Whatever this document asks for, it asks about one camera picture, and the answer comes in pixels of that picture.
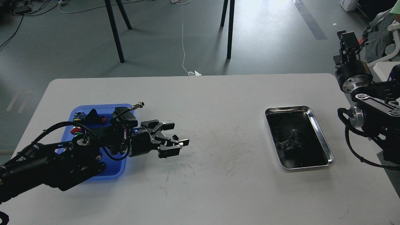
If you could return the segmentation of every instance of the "white cable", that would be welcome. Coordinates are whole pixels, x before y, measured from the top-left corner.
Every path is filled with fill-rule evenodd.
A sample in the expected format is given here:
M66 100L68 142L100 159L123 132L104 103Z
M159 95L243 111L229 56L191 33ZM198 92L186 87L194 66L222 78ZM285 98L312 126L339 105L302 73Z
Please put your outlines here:
M182 2L182 0L171 0L171 2L172 2L172 3L175 3L175 4L177 4L177 5L180 5L180 6L184 6L184 5L189 4L190 0L189 0L187 3L183 3L183 4L179 4L179 3Z
M185 69L185 71L186 71L186 73L188 73L188 75L189 75L189 72L186 70L186 68L183 66L183 64L185 64L185 57L186 57L186 54L185 54L185 47L183 46L183 6L181 7L181 11L182 11L182 50L183 50L183 62L182 62L182 67L183 67L183 69Z
M143 1L144 1L144 0L135 0L135 1L131 1L131 2L123 2L123 4L127 4L127 3L136 3L136 2L143 2ZM94 8L90 8L90 9L87 9L87 10L78 11L78 12L64 12L64 11L61 10L60 4L59 4L59 5L58 5L58 10L59 10L60 12L62 12L62 13L73 14L73 13L87 12L87 11L90 11L90 10L93 10L93 9L103 8L103 7L105 7L105 6L94 7Z

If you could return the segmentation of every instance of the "black cable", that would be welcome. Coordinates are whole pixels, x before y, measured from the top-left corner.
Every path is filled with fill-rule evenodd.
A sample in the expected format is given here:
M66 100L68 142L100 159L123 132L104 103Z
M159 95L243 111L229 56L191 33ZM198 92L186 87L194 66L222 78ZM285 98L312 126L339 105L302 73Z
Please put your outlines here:
M104 146L102 146L102 149L103 149L103 151L105 152L105 154L106 154L110 159L112 159L112 160L114 160L114 161L122 161L122 160L126 159L126 158L128 157L128 155L129 155L129 152L130 152L130 144L129 144L128 147L127 147L127 150L126 150L125 155L124 155L123 157L121 157L121 158L115 158L114 156L112 156L112 155L107 151L107 149L106 149Z
M26 146L25 148L22 149L22 151L20 151L15 157L13 157L12 159L10 159L8 162L5 163L5 165L13 163L15 161L17 161L19 158L21 158L21 156L23 156L29 149L31 149L34 145L36 145L42 138L44 138L46 135L50 134L51 132L62 128L62 127L66 127L66 126L80 126L82 127L84 130L86 130L87 133L89 133L90 135L93 135L94 137L97 138L97 140L102 143L102 148L105 152L105 154L112 160L114 161L121 161L124 160L130 151L130 146L127 147L127 152L126 154L122 157L122 158L115 158L113 157L106 149L105 147L107 147L108 149L113 150L113 148L111 146L107 146L105 145L100 138L95 135L88 127L80 124L80 123L76 123L76 122L71 122L71 121L64 121L64 122L60 122L60 123L56 123L53 126L49 127L47 130L43 130L43 133L41 133L37 138L35 138L35 140L33 140L28 146Z
M57 7L57 6L58 6L58 4L55 5L55 6L53 6L51 9L49 9L49 10L47 10L47 11L45 11L45 12L42 12L42 13L39 13L39 14L35 14L35 15L26 15L26 16L39 16L39 15L45 14L45 13L47 13L47 12L53 10L53 9L54 9L55 7Z
M53 126L49 127L47 130L43 130L43 133L41 133L37 138L35 138L35 140L33 140L28 146L23 148L22 151L20 151L15 157L13 157L8 162L6 162L5 165L17 161L19 158L21 158L21 156L23 156L29 149L31 149L34 145L36 145L46 135L50 134L51 132L53 132L59 128L66 127L66 126L80 126L83 129L85 129L89 134L95 136L94 133L89 128L87 128L86 126L84 126L80 123L71 122L71 121L64 121L64 122L56 123Z
M17 31L20 29L20 26L21 26L21 23L22 23L23 19L24 19L24 15L22 15L22 17L21 17L21 21L20 21L20 24L17 27L17 30L11 35L11 37L9 39L7 39L7 41L5 41L2 45L0 45L0 48L3 47L3 45L5 45L9 40L11 40L15 36Z
M397 170L400 171L400 166L384 166L384 165L380 165L374 162L371 162L367 159L365 159L364 157L360 156L359 154L356 153L356 151L353 149L353 147L351 146L350 143L350 136L349 136L349 129L346 127L344 129L344 137L346 138L346 143L347 146L349 147L350 151L353 153L354 156L356 156L362 163L366 163L368 165L374 166L374 167L379 167L379 168L384 168L384 169L389 169L389 170Z

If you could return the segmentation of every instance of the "black cable on floor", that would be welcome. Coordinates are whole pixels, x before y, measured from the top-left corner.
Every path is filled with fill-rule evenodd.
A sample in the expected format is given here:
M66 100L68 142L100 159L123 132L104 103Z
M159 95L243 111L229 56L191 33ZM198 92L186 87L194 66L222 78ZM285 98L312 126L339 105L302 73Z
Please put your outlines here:
M3 47L3 45L5 45L8 41L10 41L14 36L15 36L15 34L18 32L18 30L20 29L20 26L21 26L21 23L22 23L22 20L24 19L24 15L22 15L21 16L21 21L20 21L20 24L18 25L18 27L17 27L17 30L13 33L13 35L11 35L11 37L9 38L9 39L7 39L7 41L5 41L2 45L0 45L0 48L1 47Z
M55 5L55 6L53 6L51 9L49 9L49 10L47 10L47 11L45 11L45 12L42 12L42 13L39 13L39 14L35 14L35 15L26 15L26 16L39 16L39 15L42 15L42 14L45 14L45 13L51 11L52 9L54 9L54 8L57 7L57 6L58 6L58 4Z

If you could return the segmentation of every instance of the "scratch marks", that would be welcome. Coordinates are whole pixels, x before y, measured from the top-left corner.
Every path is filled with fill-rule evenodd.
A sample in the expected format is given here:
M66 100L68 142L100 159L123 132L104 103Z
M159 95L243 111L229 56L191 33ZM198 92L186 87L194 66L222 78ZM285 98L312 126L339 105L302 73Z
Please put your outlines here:
M344 216L340 217L339 219L343 219L344 217L346 217L349 214L349 212L350 212L350 209L347 209L346 214Z

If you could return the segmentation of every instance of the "red component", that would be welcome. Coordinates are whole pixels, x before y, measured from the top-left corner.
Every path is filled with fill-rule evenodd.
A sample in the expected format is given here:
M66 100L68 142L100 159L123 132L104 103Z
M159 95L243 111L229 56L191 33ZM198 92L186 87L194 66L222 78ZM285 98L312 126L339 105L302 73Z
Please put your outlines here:
M83 133L83 131L80 128L73 128L72 130L70 130L70 133L72 135L75 135L75 132Z
M106 122L107 122L107 117L104 116L104 117L101 118L101 120L100 120L99 123L100 123L101 125L103 125L103 124L105 124Z

